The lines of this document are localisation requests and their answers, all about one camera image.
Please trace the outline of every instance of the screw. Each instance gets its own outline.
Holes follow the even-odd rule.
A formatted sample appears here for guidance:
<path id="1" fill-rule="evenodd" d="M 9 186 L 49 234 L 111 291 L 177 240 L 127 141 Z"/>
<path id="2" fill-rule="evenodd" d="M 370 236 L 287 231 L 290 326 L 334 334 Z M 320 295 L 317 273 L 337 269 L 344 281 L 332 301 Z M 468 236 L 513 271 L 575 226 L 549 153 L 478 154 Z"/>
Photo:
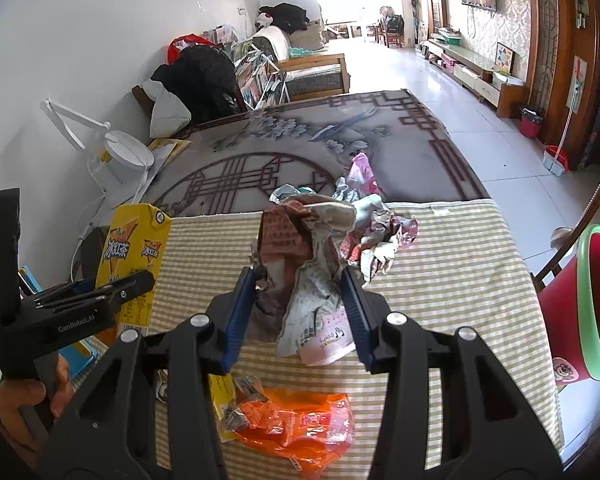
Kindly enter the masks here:
<path id="1" fill-rule="evenodd" d="M 203 326 L 207 326 L 211 320 L 207 314 L 196 314 L 189 322 L 196 328 L 202 328 Z"/>
<path id="2" fill-rule="evenodd" d="M 458 335 L 465 341 L 473 341 L 476 337 L 478 337 L 475 330 L 468 326 L 463 326 L 460 330 L 458 330 Z"/>
<path id="3" fill-rule="evenodd" d="M 401 312 L 390 312 L 386 315 L 386 320 L 394 326 L 400 326 L 407 322 L 407 317 Z"/>
<path id="4" fill-rule="evenodd" d="M 127 328 L 122 334 L 120 334 L 120 339 L 122 339 L 123 343 L 131 343 L 138 339 L 138 331 L 133 328 Z"/>

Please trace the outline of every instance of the black bag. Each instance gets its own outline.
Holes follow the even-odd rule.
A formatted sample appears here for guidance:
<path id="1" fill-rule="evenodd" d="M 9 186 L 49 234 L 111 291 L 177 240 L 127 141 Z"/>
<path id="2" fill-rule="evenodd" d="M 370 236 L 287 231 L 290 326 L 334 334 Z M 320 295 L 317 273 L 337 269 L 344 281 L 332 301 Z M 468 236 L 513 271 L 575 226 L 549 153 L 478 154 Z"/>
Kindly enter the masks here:
<path id="1" fill-rule="evenodd" d="M 260 13 L 266 12 L 273 18 L 271 25 L 293 34 L 296 30 L 306 30 L 309 19 L 306 10 L 292 4 L 277 4 L 275 7 L 260 7 Z"/>
<path id="2" fill-rule="evenodd" d="M 216 46 L 188 46 L 172 64 L 160 65 L 151 79 L 180 98 L 191 112 L 190 124 L 240 113 L 234 62 Z"/>
<path id="3" fill-rule="evenodd" d="M 404 19 L 400 14 L 388 16 L 386 19 L 386 31 L 392 34 L 404 34 Z"/>

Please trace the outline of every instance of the white tile floor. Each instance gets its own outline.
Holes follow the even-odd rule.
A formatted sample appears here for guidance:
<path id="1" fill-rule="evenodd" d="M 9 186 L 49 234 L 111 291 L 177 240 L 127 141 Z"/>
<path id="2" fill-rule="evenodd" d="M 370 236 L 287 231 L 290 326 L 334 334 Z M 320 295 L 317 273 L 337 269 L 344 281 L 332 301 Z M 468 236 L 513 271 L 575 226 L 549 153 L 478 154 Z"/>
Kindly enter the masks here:
<path id="1" fill-rule="evenodd" d="M 539 141 L 523 137 L 515 121 L 497 118 L 493 107 L 478 103 L 413 50 L 387 49 L 372 38 L 366 43 L 359 38 L 337 40 L 330 48 L 346 54 L 351 92 L 406 88 L 438 117 L 500 206 L 527 267 L 540 271 L 554 254 L 549 247 L 552 231 L 577 224 L 600 182 L 600 167 L 553 176 L 542 165 Z M 600 224 L 600 211 L 594 221 Z M 560 411 L 565 460 L 600 424 L 600 383 L 590 380 L 565 388 Z"/>

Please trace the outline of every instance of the orange plastic bag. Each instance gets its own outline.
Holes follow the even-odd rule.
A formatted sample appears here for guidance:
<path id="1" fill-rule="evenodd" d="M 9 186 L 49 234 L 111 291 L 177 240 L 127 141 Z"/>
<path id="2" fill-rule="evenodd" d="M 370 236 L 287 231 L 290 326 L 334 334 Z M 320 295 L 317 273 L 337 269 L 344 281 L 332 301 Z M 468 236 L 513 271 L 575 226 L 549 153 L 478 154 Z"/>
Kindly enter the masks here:
<path id="1" fill-rule="evenodd" d="M 313 394 L 284 388 L 263 388 L 266 399 L 238 404 L 248 423 L 236 431 L 247 446 L 288 458 L 308 480 L 349 449 L 353 413 L 346 394 Z"/>

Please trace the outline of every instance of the tv cabinet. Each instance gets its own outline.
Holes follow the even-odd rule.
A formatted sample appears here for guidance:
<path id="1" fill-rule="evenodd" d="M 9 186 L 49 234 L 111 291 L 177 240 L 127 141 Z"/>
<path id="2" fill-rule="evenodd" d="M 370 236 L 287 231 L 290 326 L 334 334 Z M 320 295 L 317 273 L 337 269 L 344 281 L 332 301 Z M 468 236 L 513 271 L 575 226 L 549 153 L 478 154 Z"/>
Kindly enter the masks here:
<path id="1" fill-rule="evenodd" d="M 520 105 L 526 102 L 528 90 L 524 86 L 503 84 L 500 89 L 492 83 L 493 72 L 497 69 L 493 61 L 481 56 L 473 50 L 458 45 L 449 45 L 435 40 L 425 41 L 431 54 L 445 56 L 458 62 L 455 66 L 442 68 L 451 79 L 467 88 L 481 101 L 486 100 L 496 108 L 500 118 L 516 118 L 520 116 Z"/>

